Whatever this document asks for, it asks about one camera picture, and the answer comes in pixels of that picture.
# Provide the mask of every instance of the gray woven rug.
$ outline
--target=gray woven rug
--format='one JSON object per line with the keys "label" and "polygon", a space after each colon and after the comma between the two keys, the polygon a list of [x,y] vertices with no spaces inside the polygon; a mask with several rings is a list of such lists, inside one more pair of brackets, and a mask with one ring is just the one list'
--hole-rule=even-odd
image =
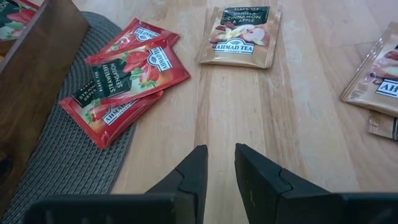
{"label": "gray woven rug", "polygon": [[[91,24],[57,102],[91,79],[84,62],[113,39],[121,29],[103,16],[83,13]],[[134,134],[129,128],[110,148],[100,151],[74,120],[55,103],[47,118],[21,182],[2,224],[20,223],[36,200],[55,194],[106,194],[121,166]]]}

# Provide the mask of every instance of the wood grain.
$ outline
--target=wood grain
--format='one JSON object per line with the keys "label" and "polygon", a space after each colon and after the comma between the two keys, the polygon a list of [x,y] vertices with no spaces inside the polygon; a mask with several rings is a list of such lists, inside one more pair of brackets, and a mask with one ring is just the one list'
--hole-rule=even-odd
{"label": "wood grain", "polygon": [[137,122],[114,194],[145,192],[207,144],[205,223],[248,223],[234,171],[236,142],[332,192],[398,191],[397,144],[367,132],[368,110],[339,100],[388,23],[398,21],[398,1],[279,0],[282,22],[268,70],[193,63],[206,8],[268,1],[75,2],[121,27],[138,17],[180,33],[174,49],[192,74]]}
{"label": "wood grain", "polygon": [[47,0],[0,64],[0,216],[87,28],[71,1]]}

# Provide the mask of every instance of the vanilla cinnamon apple tea packet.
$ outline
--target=vanilla cinnamon apple tea packet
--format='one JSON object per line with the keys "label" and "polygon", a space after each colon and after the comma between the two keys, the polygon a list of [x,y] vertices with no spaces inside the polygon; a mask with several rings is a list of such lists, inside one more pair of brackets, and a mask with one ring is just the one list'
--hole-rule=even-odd
{"label": "vanilla cinnamon apple tea packet", "polygon": [[398,119],[377,111],[371,111],[368,131],[393,140],[398,139]]}
{"label": "vanilla cinnamon apple tea packet", "polygon": [[398,23],[389,24],[341,94],[341,99],[398,117]]}
{"label": "vanilla cinnamon apple tea packet", "polygon": [[195,57],[199,63],[268,68],[274,58],[281,6],[214,8]]}

